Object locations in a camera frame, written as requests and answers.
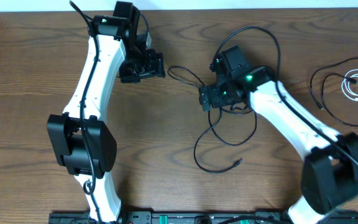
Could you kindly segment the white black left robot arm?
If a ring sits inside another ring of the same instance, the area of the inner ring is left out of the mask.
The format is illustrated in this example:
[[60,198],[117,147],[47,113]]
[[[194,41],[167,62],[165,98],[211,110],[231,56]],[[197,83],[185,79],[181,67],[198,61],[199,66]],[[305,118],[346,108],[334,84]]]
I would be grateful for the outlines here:
[[137,31],[143,18],[133,3],[123,1],[110,16],[83,16],[89,34],[85,65],[63,112],[48,117],[47,132],[58,164],[80,183],[89,210],[51,213],[50,223],[126,221],[112,178],[117,142],[106,119],[115,80],[139,83],[165,76],[163,55],[151,47],[149,32]]

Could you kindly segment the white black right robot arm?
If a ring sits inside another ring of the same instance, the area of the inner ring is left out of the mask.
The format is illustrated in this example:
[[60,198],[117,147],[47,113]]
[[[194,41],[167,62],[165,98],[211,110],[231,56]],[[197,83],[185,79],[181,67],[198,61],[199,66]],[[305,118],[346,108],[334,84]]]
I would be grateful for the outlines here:
[[287,215],[291,223],[324,223],[358,196],[358,135],[342,135],[299,104],[265,66],[255,67],[238,46],[213,57],[216,82],[199,88],[203,110],[244,103],[267,119],[303,160],[300,199]]

